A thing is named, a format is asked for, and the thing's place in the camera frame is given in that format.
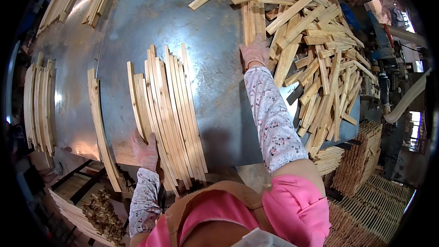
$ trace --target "pink shirt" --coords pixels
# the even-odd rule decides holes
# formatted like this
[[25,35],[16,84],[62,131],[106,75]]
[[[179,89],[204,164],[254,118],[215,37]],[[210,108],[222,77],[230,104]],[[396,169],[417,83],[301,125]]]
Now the pink shirt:
[[[329,233],[327,199],[308,180],[280,175],[271,180],[273,188],[262,194],[262,204],[276,235],[298,247],[321,247]],[[211,191],[189,214],[179,234],[180,245],[195,226],[211,220],[230,221],[248,230],[259,227],[247,207],[223,191]],[[166,218],[161,217],[149,237],[139,246],[170,246]]]

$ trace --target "floral sleeve cover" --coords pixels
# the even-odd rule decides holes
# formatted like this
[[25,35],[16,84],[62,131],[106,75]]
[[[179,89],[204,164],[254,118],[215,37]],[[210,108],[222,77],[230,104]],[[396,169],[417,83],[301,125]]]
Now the floral sleeve cover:
[[291,161],[308,158],[270,71],[261,66],[252,67],[245,73],[244,83],[268,173],[272,175]]
[[160,188],[158,174],[145,168],[137,171],[136,189],[129,207],[129,237],[141,232],[150,233],[161,209],[157,204]]

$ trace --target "white duct hose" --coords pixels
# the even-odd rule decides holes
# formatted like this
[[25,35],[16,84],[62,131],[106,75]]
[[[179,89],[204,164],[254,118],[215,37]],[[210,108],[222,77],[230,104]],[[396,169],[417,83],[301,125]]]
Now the white duct hose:
[[410,103],[425,90],[425,83],[427,82],[426,77],[430,74],[431,68],[421,76],[414,85],[411,86],[409,91],[403,96],[398,105],[393,109],[392,112],[384,116],[384,119],[393,124],[398,121],[398,119],[403,115],[404,111],[409,107]]

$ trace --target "brown apron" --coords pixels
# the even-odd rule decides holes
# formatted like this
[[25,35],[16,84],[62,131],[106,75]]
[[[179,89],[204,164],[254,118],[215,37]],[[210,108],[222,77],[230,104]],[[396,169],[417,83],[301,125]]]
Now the brown apron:
[[262,230],[274,234],[273,227],[268,221],[262,207],[261,195],[244,184],[233,181],[221,181],[183,197],[168,208],[165,216],[172,247],[178,247],[178,231],[181,231],[183,228],[187,216],[189,216],[192,209],[195,208],[198,199],[202,196],[201,193],[214,190],[226,191],[236,197],[253,213],[259,225],[262,227]]

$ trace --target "pink glove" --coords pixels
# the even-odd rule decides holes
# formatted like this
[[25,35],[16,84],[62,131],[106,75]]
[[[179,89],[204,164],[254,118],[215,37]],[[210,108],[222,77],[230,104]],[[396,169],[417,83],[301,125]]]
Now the pink glove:
[[134,134],[131,136],[131,147],[133,148],[134,156],[140,163],[142,168],[156,172],[158,152],[155,145],[155,134],[151,133],[148,136],[148,145],[139,134],[139,130],[134,129]]
[[267,48],[267,41],[262,40],[263,34],[258,34],[255,40],[248,46],[239,44],[242,58],[245,62],[245,69],[249,68],[249,63],[252,61],[260,62],[263,66],[266,66],[268,58],[270,57],[270,48]]

